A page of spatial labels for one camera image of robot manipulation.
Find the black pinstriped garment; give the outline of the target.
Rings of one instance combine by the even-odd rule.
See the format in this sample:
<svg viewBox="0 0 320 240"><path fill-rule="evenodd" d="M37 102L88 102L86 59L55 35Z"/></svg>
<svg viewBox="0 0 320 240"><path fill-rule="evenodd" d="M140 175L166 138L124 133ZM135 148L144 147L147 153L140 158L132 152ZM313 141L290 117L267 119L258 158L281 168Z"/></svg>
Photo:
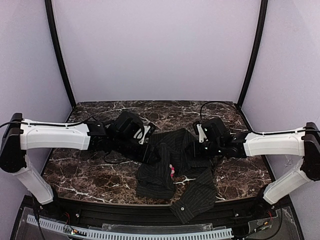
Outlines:
<svg viewBox="0 0 320 240"><path fill-rule="evenodd" d="M174 177L193 179L179 200L170 206L182 224L212 209L216 202L211 162L187 153L187 147L195 140L185 128L152 135L148 142L158 148L161 160L155 164L142 164L136 174L136 194L161 200L172 199L176 192L170 165L174 167Z"/></svg>

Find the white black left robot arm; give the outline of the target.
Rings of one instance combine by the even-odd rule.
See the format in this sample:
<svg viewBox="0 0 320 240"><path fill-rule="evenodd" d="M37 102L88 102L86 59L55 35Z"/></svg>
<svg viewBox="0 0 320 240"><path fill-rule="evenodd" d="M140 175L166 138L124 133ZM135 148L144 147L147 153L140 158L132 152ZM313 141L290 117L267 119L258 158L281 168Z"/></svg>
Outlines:
<svg viewBox="0 0 320 240"><path fill-rule="evenodd" d="M157 148L145 141L156 126L143 124L138 115L128 111L115 120L98 121L91 116L76 123L33 121L15 113L4 127L0 168L16 176L41 205L55 202L57 195L33 167L27 156L30 149L117 152L127 159L149 165L161 160Z"/></svg>

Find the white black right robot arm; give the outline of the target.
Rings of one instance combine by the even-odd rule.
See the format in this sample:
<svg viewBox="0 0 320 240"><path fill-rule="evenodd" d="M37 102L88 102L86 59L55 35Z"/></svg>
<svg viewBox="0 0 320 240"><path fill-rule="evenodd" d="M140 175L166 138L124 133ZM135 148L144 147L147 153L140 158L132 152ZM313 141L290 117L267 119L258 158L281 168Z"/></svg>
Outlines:
<svg viewBox="0 0 320 240"><path fill-rule="evenodd" d="M313 122L276 132L231 134L220 118L193 125L198 139L186 147L194 158L247 158L262 155L300 156L301 160L260 192L260 205L271 206L300 186L320 179L320 130Z"/></svg>

